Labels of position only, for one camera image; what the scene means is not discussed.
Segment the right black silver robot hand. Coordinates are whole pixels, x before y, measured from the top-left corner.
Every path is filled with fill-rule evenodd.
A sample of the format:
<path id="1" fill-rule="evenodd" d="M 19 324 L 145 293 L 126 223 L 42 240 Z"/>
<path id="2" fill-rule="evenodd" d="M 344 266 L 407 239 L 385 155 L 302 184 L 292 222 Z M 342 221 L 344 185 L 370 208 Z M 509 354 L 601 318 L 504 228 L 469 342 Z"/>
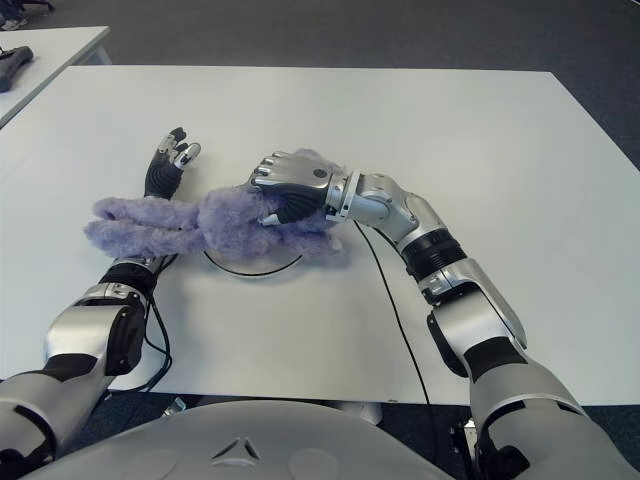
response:
<path id="1" fill-rule="evenodd" d="M 262 226 L 304 220 L 326 206 L 334 166 L 302 154 L 274 152 L 249 177 L 249 185 L 278 201 L 275 210 L 259 220 Z"/>

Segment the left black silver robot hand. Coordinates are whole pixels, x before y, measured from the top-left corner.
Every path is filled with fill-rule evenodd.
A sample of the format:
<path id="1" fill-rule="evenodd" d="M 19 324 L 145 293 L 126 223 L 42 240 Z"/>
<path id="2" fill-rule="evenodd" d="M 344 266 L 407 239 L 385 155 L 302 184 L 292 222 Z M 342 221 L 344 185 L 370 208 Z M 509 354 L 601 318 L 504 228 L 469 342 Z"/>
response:
<path id="1" fill-rule="evenodd" d="M 171 200 L 184 170 L 200 154 L 201 145 L 188 143 L 182 127 L 171 130 L 158 144 L 146 171 L 144 196 Z"/>

